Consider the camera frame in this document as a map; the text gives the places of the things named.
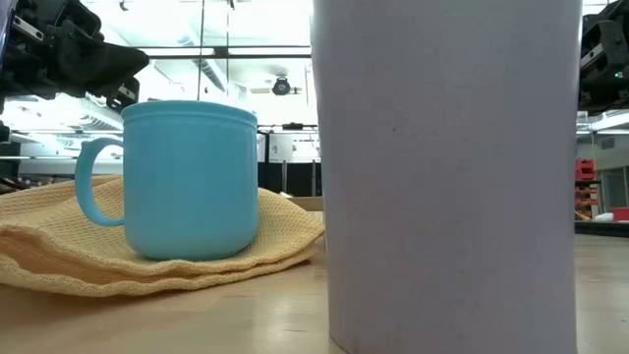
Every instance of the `yellow cloth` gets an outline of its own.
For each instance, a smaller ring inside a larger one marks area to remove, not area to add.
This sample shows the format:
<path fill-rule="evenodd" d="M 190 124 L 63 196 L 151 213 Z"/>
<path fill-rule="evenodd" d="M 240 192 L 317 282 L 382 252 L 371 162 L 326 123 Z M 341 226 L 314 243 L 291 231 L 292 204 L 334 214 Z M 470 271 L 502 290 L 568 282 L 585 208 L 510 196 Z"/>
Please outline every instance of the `yellow cloth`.
<path fill-rule="evenodd" d="M 94 196 L 111 217 L 123 214 L 120 176 L 93 179 Z M 259 190 L 259 232 L 252 245 L 222 261 L 150 261 L 125 240 L 124 227 L 91 223 L 60 183 L 0 197 L 0 283 L 81 295 L 144 295 L 195 290 L 285 269 L 316 252 L 323 225 L 284 198 Z"/>

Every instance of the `mug handle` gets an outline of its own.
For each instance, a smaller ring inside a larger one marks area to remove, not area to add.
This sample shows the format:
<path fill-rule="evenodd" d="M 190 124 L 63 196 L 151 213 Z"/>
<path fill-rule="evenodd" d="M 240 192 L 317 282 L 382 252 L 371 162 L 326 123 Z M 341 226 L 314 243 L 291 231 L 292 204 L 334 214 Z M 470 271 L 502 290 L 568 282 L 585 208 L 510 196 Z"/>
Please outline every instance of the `mug handle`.
<path fill-rule="evenodd" d="M 111 138 L 98 138 L 91 142 L 83 142 L 75 169 L 75 194 L 77 201 L 79 201 L 79 207 L 91 222 L 102 226 L 119 226 L 125 223 L 124 218 L 112 219 L 105 216 L 96 206 L 91 190 L 91 172 L 96 157 L 105 147 L 111 145 L 122 147 L 122 142 Z"/>

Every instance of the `mug rim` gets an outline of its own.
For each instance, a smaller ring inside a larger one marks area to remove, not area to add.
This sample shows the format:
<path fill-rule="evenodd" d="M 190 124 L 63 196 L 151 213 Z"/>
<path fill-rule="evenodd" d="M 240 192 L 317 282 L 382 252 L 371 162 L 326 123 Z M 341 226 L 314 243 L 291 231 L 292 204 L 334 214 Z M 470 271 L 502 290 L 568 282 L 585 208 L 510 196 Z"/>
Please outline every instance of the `mug rim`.
<path fill-rule="evenodd" d="M 252 112 L 226 104 L 196 100 L 173 99 L 139 102 L 123 109 L 120 115 L 123 123 L 127 123 L 149 114 L 161 115 L 172 112 L 207 113 L 208 118 L 214 115 L 233 117 L 238 120 L 244 119 L 247 123 L 257 126 L 257 117 Z"/>

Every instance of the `table surface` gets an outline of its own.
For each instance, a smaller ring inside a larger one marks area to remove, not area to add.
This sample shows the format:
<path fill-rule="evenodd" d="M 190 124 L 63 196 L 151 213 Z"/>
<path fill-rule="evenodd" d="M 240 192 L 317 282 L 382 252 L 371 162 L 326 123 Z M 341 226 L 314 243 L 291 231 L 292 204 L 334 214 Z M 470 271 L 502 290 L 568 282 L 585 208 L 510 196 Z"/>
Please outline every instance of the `table surface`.
<path fill-rule="evenodd" d="M 580 354 L 629 347 L 629 239 L 577 236 Z M 325 252 L 193 292 L 90 299 L 0 286 L 0 353 L 343 353 L 327 334 Z"/>

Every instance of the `blue mug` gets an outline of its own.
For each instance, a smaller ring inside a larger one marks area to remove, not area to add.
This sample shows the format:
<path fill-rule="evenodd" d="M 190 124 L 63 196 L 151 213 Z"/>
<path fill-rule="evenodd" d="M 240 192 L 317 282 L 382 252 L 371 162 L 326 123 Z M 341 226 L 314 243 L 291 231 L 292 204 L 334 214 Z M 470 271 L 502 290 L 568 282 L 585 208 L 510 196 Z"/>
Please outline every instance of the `blue mug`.
<path fill-rule="evenodd" d="M 152 101 L 122 111 L 124 142 L 84 143 L 76 194 L 87 218 L 125 225 L 129 245 L 155 260 L 233 256 L 257 234 L 257 119 L 217 103 Z M 125 218 L 96 206 L 91 172 L 99 152 L 124 148 Z"/>

